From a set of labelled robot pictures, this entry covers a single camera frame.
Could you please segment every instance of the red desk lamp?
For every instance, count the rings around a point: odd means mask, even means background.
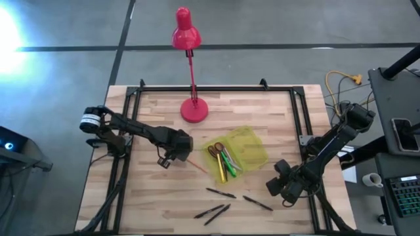
[[[201,44],[199,31],[192,25],[191,12],[186,7],[180,7],[177,11],[178,27],[172,34],[172,46],[176,49],[185,50],[191,73],[191,98],[185,100],[181,105],[181,116],[185,121],[198,123],[207,117],[209,108],[207,103],[197,97],[196,84],[194,82],[194,72],[192,69],[192,49]]]

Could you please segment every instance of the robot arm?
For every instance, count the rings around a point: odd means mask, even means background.
[[[293,206],[303,190],[313,192],[341,231],[352,231],[328,203],[320,191],[325,166],[341,149],[361,132],[369,130],[375,113],[358,104],[345,104],[340,123],[322,137],[311,138],[303,148],[306,155],[302,164],[290,167],[287,161],[280,160],[274,169],[280,177],[266,183],[272,196],[281,194],[284,201]]]
[[[105,122],[105,115],[110,115],[109,123]],[[185,161],[192,151],[192,137],[183,130],[168,127],[151,127],[144,123],[128,119],[122,114],[114,113],[105,106],[86,108],[80,123],[80,129],[88,134],[95,134],[108,146],[108,151],[115,157],[123,157],[127,150],[123,136],[115,135],[112,130],[120,130],[129,134],[148,139],[157,147],[165,150],[164,157],[159,155],[157,163],[164,168],[171,164],[170,160]]]

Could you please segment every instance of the green marker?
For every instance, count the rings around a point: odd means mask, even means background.
[[[230,166],[230,163],[228,161],[228,159],[226,158],[226,156],[224,155],[223,151],[220,152],[222,154],[223,160],[226,163],[226,165],[228,166],[228,170],[230,172],[230,174],[236,178],[236,171],[232,168],[232,166]]]

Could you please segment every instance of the concrete floor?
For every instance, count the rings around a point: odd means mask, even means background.
[[[0,125],[35,140],[54,163],[51,172],[33,171],[10,235],[73,231],[92,153],[79,121],[85,107],[103,104],[116,52],[7,50],[118,46],[128,6],[129,0],[0,1],[6,22],[0,30],[9,31],[0,39],[0,51],[5,51],[0,99],[7,101],[0,103]],[[203,44],[411,43],[420,38],[420,17],[408,0],[138,0],[126,45],[170,45],[179,6],[191,8]],[[389,66],[409,50],[197,50],[194,63],[199,84],[255,84],[265,78],[270,84],[321,84],[328,95],[324,77],[329,70],[360,73],[366,84],[368,69]],[[115,83],[137,85],[143,78],[150,85],[184,85],[188,76],[183,52],[130,51],[123,53]],[[331,76],[334,91],[340,78]],[[351,81],[342,84],[342,90],[352,87]],[[342,93],[341,99],[361,102],[370,91],[362,87]],[[374,103],[369,107],[376,110]],[[352,144],[380,135],[376,119]],[[372,217],[381,211],[379,198],[350,200],[359,229],[393,233]]]

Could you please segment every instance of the wooden tabletop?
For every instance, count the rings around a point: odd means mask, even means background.
[[[315,135],[321,136],[330,129],[321,88],[319,85],[303,86],[312,130]],[[106,99],[106,105],[110,109],[122,112],[126,88],[110,87]],[[274,163],[280,159],[285,159],[290,165],[301,162],[289,93],[200,92],[199,97],[209,105],[209,115],[198,124],[185,122],[179,113],[181,103],[189,95],[189,92],[143,92],[137,120],[153,126],[181,128],[186,131],[194,138],[194,150],[189,159],[203,168],[206,165],[201,152],[202,144],[217,136],[224,136],[235,128],[248,125],[262,140],[268,153],[268,163],[232,183],[216,184],[212,175],[203,173],[187,162],[175,161],[165,170],[156,163],[156,147],[144,138],[135,137],[120,233],[313,233],[307,199],[299,199],[294,207],[284,208],[282,197],[271,197],[265,186],[267,181],[278,176],[273,168]],[[305,127],[301,107],[298,107],[301,124]],[[97,149],[93,159],[105,153],[106,148]],[[90,167],[75,229],[86,226],[103,204],[111,165],[112,158],[106,157]],[[343,220],[355,228],[338,159],[333,159],[326,166],[324,183],[329,202]],[[230,199],[208,192],[206,187],[233,193],[238,198]],[[274,211],[247,202],[242,195],[260,201]],[[208,226],[203,224],[211,214],[193,219],[200,212],[229,203],[230,209]],[[116,201],[110,214],[110,226],[113,223],[115,204]],[[319,202],[317,208],[323,226]]]

